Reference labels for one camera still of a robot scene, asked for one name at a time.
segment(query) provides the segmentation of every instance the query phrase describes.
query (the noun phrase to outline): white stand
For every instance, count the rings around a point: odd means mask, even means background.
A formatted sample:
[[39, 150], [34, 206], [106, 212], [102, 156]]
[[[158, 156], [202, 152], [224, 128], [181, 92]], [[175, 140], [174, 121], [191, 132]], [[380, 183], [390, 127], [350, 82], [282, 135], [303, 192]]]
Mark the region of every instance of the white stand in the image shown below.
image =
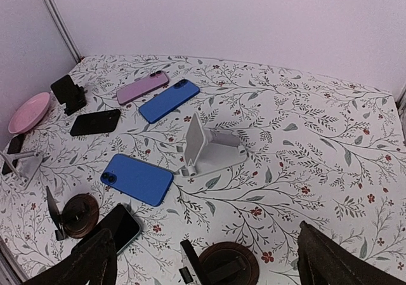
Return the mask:
[[179, 170], [184, 177], [200, 176], [219, 171], [247, 159], [247, 151], [240, 138], [204, 129], [194, 114], [186, 133], [186, 147], [176, 147], [183, 153], [185, 166]]
[[[5, 163], [9, 166], [9, 168], [13, 171], [17, 178], [20, 179], [21, 182], [19, 186], [22, 190], [25, 190], [28, 187], [36, 171], [38, 170], [39, 165], [43, 161], [42, 153], [35, 151], [22, 152], [17, 154], [5, 154], [0, 151], [0, 156], [3, 157]], [[17, 171], [12, 163], [13, 160], [25, 159], [29, 157], [30, 161], [28, 161], [27, 163], [23, 163], [21, 170]]]

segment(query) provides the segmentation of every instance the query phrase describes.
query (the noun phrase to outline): wall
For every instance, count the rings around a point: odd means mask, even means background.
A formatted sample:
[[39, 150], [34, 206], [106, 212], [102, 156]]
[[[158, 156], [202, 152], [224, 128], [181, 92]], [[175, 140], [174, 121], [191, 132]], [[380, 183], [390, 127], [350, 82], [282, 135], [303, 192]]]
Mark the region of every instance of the wall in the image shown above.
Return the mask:
[[83, 55], [267, 63], [399, 93], [406, 0], [55, 0]]
[[0, 0], [0, 150], [23, 102], [75, 65], [43, 0]]

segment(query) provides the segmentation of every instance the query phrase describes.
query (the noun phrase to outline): brown round base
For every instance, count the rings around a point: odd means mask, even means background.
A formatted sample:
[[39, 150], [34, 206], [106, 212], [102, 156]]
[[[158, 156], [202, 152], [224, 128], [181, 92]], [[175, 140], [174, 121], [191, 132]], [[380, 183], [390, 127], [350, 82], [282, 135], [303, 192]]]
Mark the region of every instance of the brown round base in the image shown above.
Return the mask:
[[72, 197], [62, 211], [63, 229], [74, 239], [81, 239], [92, 231], [98, 220], [97, 200], [89, 194], [77, 194]]
[[208, 247], [199, 256], [204, 270], [210, 272], [222, 267], [236, 257], [243, 259], [246, 269], [217, 282], [218, 285], [255, 285], [259, 277], [259, 265], [254, 254], [248, 248], [236, 242], [219, 242]]

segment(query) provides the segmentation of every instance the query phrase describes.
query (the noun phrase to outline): floral tablecloth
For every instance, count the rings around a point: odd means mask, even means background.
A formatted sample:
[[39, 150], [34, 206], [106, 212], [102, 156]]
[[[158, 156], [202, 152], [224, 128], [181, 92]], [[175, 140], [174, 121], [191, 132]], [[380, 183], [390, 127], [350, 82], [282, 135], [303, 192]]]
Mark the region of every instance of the floral tablecloth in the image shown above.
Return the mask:
[[[161, 89], [121, 107], [117, 88], [156, 70], [171, 83], [189, 79], [201, 92], [156, 124], [138, 107]], [[101, 216], [130, 203], [142, 236], [119, 257], [117, 284], [179, 284], [180, 241], [200, 253], [221, 241], [254, 252], [258, 284], [299, 284], [302, 220], [349, 252], [406, 280], [405, 145], [393, 97], [379, 89], [307, 72], [185, 56], [86, 57], [70, 73], [88, 104], [72, 116], [55, 98], [24, 149], [44, 153], [25, 192], [0, 179], [0, 235], [29, 276], [55, 265], [77, 242], [57, 242], [45, 201], [48, 185], [60, 209], [90, 192]], [[120, 108], [113, 133], [72, 138], [79, 114]], [[248, 160], [214, 174], [176, 176], [158, 208], [99, 181], [116, 153], [176, 171], [176, 152], [194, 112], [205, 128], [232, 132]]]

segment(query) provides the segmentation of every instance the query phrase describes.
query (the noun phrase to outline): pink plate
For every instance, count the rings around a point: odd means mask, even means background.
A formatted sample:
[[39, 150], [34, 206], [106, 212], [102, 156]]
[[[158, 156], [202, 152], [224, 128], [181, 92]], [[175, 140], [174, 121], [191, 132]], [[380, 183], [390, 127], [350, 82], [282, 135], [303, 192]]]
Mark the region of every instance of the pink plate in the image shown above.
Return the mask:
[[45, 116], [51, 103], [49, 93], [39, 93], [25, 102], [11, 118], [8, 131], [22, 134], [32, 129]]

